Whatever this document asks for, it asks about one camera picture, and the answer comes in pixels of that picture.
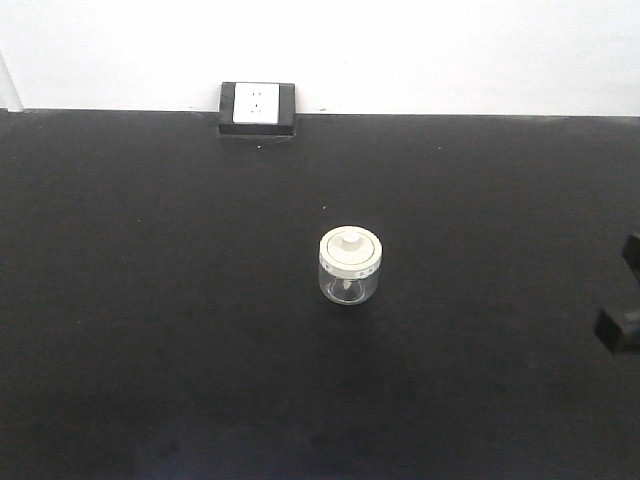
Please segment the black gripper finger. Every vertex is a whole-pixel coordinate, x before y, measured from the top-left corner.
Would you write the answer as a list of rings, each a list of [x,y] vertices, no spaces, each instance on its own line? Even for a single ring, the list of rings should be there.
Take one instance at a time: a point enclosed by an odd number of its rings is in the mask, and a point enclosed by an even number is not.
[[[640,280],[640,234],[630,234],[623,246],[622,257],[637,280]]]
[[[639,311],[600,309],[594,334],[612,354],[639,353]]]

